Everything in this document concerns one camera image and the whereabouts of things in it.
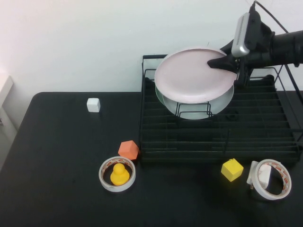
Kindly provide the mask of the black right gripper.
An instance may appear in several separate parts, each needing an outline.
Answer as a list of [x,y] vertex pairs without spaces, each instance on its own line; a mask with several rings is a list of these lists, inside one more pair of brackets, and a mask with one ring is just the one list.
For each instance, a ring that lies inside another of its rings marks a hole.
[[[226,54],[225,56],[209,60],[207,64],[213,69],[237,70],[238,77],[234,84],[237,87],[244,87],[247,85],[255,68],[263,68],[271,61],[270,54],[273,36],[273,34],[261,35],[258,37],[256,47],[250,50],[245,44],[245,35],[237,35],[234,41],[231,40],[220,48]],[[233,43],[234,56],[231,55]]]

